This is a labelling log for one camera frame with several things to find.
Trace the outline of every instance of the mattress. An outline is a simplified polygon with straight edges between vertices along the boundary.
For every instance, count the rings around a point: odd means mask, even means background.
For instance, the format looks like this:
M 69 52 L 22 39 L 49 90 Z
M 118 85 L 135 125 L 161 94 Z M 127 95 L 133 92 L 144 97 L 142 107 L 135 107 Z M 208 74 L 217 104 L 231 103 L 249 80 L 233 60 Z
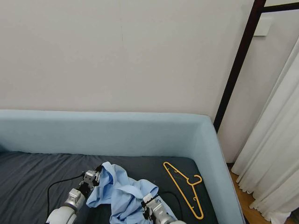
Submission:
M 187 224 L 217 224 L 217 218 L 204 183 L 195 185 L 196 192 L 204 213 L 202 220 L 197 220 L 181 196 L 179 190 L 163 167 L 168 161 L 190 182 L 200 175 L 195 162 L 184 157 L 154 157 L 154 156 L 98 156 L 82 154 L 31 154 L 23 152 L 0 153 L 0 223 L 2 224 L 40 224 L 47 216 L 47 187 L 53 182 L 74 177 L 109 161 L 126 169 L 128 176 L 135 180 L 147 179 L 159 187 L 159 191 L 175 193 L 182 205 L 184 221 Z M 193 201 L 193 191 L 182 176 L 173 175 L 191 205 L 199 212 Z M 68 192 L 76 188 L 79 179 L 59 183 L 50 190 L 50 210 L 58 208 L 66 200 Z M 172 195 L 162 195 L 177 218 L 181 219 L 179 205 Z M 78 214 L 78 224 L 109 223 L 110 205 L 100 205 L 88 208 L 86 205 Z

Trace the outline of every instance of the bed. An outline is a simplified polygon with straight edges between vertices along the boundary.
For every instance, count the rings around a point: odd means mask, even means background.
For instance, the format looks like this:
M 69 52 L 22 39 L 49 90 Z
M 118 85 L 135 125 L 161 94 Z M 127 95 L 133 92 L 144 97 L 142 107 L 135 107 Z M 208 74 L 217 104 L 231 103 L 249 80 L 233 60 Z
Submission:
M 184 221 L 242 224 L 244 218 L 208 116 L 174 113 L 104 113 L 0 110 L 0 223 L 43 223 L 46 189 L 105 161 L 136 180 L 178 195 Z M 204 212 L 196 220 L 166 173 L 168 161 L 186 176 L 200 174 L 196 191 Z M 187 198 L 190 186 L 175 177 Z M 62 205 L 79 180 L 53 187 L 50 208 Z M 180 218 L 171 195 L 163 199 Z M 109 205 L 85 206 L 77 223 L 108 223 Z

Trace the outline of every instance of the clothes hanger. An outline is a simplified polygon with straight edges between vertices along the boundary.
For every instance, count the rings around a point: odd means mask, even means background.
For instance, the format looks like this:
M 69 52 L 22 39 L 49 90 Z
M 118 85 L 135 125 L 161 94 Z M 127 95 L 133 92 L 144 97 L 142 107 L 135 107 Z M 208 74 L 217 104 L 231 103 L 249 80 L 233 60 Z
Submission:
M 184 177 L 187 181 L 187 184 L 189 184 L 191 187 L 192 187 L 192 190 L 193 190 L 193 193 L 194 193 L 194 197 L 193 197 L 193 200 L 197 202 L 197 205 L 198 205 L 198 208 L 200 210 L 200 216 L 198 216 L 196 214 L 196 212 L 194 211 L 194 206 L 191 206 L 191 204 L 189 203 L 188 199 L 186 198 L 185 194 L 183 193 L 182 189 L 179 187 L 178 183 L 176 182 L 176 180 L 174 179 L 174 177 L 172 176 L 172 174 L 170 173 L 169 171 L 169 168 L 167 168 L 167 165 L 172 167 L 174 169 L 174 172 L 175 173 L 179 173 L 182 177 Z M 199 184 L 202 182 L 202 178 L 201 176 L 199 175 L 194 175 L 194 177 L 198 177 L 199 178 L 199 181 L 195 182 L 195 183 L 190 183 L 189 182 L 189 178 L 186 177 L 182 172 L 180 172 L 178 169 L 176 169 L 173 165 L 171 165 L 169 162 L 164 162 L 163 163 L 163 166 L 164 168 L 166 169 L 166 171 L 168 172 L 169 176 L 172 178 L 173 182 L 175 183 L 175 185 L 177 186 L 179 192 L 181 193 L 181 195 L 183 196 L 183 198 L 185 199 L 185 201 L 187 202 L 187 205 L 189 206 L 190 210 L 192 211 L 193 215 L 201 220 L 204 218 L 204 213 L 202 212 L 202 209 L 201 209 L 201 206 L 200 206 L 200 203 L 199 203 L 199 200 L 198 200 L 198 197 L 197 197 L 197 194 L 196 194 L 196 191 L 195 191 L 195 185 Z

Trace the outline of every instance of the light blue bed frame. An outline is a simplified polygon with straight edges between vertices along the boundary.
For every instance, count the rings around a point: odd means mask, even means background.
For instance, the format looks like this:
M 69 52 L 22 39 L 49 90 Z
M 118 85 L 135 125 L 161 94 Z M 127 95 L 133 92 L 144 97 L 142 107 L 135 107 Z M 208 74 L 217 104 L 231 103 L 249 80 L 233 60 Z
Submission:
M 208 116 L 0 110 L 0 148 L 29 153 L 191 158 L 202 175 L 219 224 L 245 223 Z

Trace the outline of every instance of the black cable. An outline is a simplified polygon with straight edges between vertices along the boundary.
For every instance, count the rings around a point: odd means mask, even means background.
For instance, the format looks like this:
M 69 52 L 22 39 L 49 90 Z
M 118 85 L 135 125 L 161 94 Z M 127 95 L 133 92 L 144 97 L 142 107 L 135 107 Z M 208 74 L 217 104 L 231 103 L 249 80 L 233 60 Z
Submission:
M 50 215 L 50 188 L 51 188 L 53 185 L 57 184 L 57 183 L 61 183 L 61 182 L 65 182 L 65 181 L 74 180 L 74 179 L 77 179 L 77 178 L 79 178 L 79 177 L 81 177 L 81 176 L 84 176 L 84 173 L 80 174 L 79 176 L 71 177 L 71 178 L 69 178 L 69 179 L 64 179 L 64 180 L 61 180 L 61 181 L 57 181 L 57 182 L 55 182 L 55 183 L 52 183 L 52 184 L 48 187 L 48 189 L 47 189 L 47 218 L 48 218 L 49 215 Z
M 182 210 L 181 202 L 179 202 L 178 196 L 175 193 L 171 192 L 171 191 L 163 191 L 163 192 L 159 193 L 159 195 L 163 195 L 163 194 L 171 194 L 171 195 L 175 196 L 176 200 L 178 201 L 179 210 L 181 212 L 181 221 L 184 221 L 183 210 Z

